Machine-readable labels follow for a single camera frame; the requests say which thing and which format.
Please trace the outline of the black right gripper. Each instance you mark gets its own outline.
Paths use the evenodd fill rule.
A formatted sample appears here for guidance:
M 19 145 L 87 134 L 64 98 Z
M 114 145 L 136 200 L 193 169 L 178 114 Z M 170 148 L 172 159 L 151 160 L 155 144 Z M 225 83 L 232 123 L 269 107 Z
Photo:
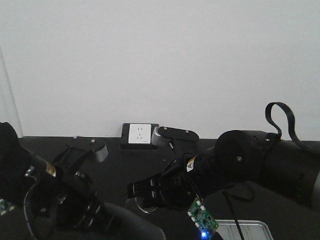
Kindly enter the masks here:
M 185 210 L 200 197 L 187 172 L 190 156 L 171 161 L 161 172 L 127 185 L 127 198 L 142 198 L 146 204 L 170 210 Z

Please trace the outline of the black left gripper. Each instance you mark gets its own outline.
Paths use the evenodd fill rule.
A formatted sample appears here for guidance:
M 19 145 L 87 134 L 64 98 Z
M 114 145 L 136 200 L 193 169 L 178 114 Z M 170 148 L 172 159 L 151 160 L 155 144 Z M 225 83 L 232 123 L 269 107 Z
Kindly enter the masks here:
M 46 161 L 32 163 L 32 224 L 36 240 L 50 240 L 55 231 L 75 231 L 86 240 L 164 240 L 165 233 L 132 211 L 100 200 L 90 178 L 64 172 Z

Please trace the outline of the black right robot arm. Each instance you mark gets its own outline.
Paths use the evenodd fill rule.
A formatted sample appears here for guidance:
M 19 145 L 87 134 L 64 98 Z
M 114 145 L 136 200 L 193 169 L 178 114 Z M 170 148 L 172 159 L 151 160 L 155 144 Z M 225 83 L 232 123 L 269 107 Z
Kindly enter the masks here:
M 314 211 L 320 209 L 320 154 L 308 146 L 252 130 L 223 133 L 215 145 L 183 156 L 164 171 L 127 186 L 145 208 L 188 208 L 244 182 L 254 182 Z

